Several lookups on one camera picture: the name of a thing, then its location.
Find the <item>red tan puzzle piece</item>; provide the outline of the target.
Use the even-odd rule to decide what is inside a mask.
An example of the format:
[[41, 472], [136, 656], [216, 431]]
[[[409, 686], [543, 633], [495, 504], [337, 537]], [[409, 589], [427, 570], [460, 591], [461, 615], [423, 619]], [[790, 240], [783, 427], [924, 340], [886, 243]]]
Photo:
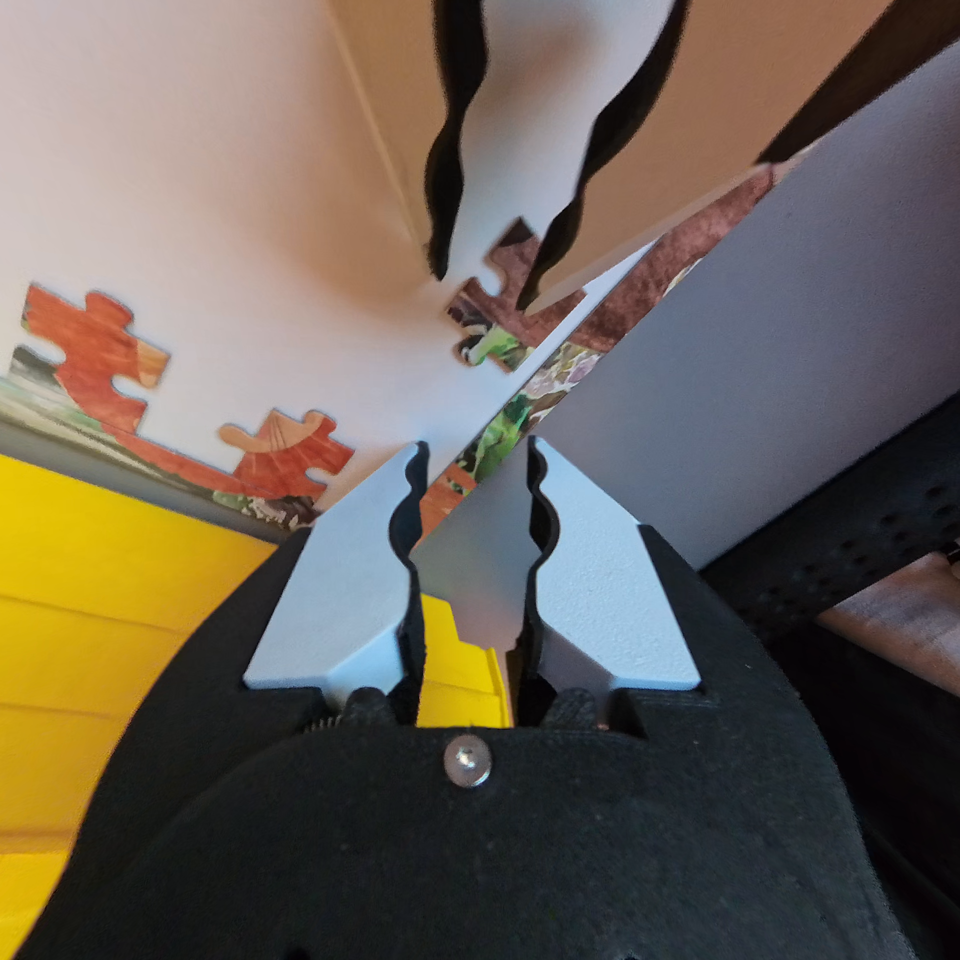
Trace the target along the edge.
[[307, 476], [319, 469], [339, 474], [354, 456], [354, 450], [331, 438], [336, 421], [320, 411], [308, 411], [295, 419], [270, 410], [255, 435], [239, 426], [225, 424], [218, 436], [227, 445], [244, 451], [234, 477], [257, 487], [270, 498], [319, 498], [326, 484]]

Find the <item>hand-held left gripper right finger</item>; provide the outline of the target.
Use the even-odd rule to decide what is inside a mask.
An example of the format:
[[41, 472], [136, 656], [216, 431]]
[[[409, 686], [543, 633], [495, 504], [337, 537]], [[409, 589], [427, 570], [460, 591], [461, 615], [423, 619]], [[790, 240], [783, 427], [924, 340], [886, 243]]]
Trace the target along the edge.
[[528, 441], [530, 536], [515, 663], [515, 721], [538, 726], [561, 695], [608, 723], [617, 690], [695, 690], [701, 675], [641, 522], [545, 439]]

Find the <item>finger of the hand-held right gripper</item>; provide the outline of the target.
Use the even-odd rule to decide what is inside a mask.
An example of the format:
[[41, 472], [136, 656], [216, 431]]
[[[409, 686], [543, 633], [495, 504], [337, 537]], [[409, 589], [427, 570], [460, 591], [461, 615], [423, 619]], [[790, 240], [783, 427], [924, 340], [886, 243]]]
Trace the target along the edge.
[[665, 83], [578, 189], [567, 250], [545, 238], [517, 305], [540, 309], [737, 186], [889, 2], [690, 2]]
[[337, 41], [414, 240], [448, 272], [461, 137], [488, 64], [480, 1], [330, 1]]

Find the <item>jigsaw puzzle board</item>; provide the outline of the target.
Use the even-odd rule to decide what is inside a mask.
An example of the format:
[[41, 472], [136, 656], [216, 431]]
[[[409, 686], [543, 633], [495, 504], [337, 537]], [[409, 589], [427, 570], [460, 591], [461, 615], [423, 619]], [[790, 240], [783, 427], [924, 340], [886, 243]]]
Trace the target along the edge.
[[544, 230], [574, 191], [594, 118], [630, 79], [673, 2], [482, 2], [489, 79], [457, 145], [465, 188], [448, 273], [428, 270], [355, 78], [334, 2], [2, 2], [2, 451], [275, 539], [312, 494], [209, 491], [126, 450], [56, 374], [66, 350], [31, 332], [28, 293], [126, 333], [166, 365], [147, 385], [149, 447], [215, 474], [255, 434], [317, 411], [347, 447], [325, 508], [410, 440], [430, 471], [483, 433], [484, 458], [537, 427], [597, 360], [566, 337], [632, 253], [516, 372], [470, 366], [447, 314], [518, 217]]

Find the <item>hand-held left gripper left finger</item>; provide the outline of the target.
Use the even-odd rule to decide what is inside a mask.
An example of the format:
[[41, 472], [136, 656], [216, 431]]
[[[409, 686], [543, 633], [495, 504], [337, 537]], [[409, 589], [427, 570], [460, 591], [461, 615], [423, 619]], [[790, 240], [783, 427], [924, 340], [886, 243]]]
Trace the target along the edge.
[[251, 690], [316, 688], [341, 713], [355, 690], [417, 719], [426, 664], [418, 573], [428, 444], [408, 443], [315, 522], [246, 667]]

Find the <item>yellow plastic bin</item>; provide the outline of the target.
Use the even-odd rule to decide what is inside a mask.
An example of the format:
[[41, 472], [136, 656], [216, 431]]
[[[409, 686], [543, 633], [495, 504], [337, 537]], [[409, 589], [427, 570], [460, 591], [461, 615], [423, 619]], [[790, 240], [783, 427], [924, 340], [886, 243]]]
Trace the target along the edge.
[[114, 718], [82, 822], [14, 958], [515, 958], [506, 853], [443, 771], [462, 725], [364, 687], [244, 674], [312, 530], [253, 568], [233, 534], [79, 484], [2, 533], [2, 664], [38, 718]]

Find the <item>black perforated panel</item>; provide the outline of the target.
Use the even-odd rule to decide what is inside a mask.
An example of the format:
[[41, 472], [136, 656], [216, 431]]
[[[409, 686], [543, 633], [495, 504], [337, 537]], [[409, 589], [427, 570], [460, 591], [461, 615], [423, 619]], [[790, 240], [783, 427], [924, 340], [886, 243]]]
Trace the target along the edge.
[[959, 535], [955, 393], [701, 570], [770, 642]]

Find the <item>brown green puzzle piece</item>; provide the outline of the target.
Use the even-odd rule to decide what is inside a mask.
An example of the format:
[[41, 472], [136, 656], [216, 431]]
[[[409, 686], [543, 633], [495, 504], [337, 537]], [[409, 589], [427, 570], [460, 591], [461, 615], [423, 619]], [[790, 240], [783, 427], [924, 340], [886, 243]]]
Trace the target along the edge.
[[457, 350], [467, 365], [491, 357], [504, 370], [516, 370], [585, 298], [579, 290], [530, 315], [517, 308], [540, 246], [529, 225], [516, 219], [486, 258], [502, 274], [500, 292], [488, 294], [472, 277], [450, 301], [447, 312], [465, 332]]

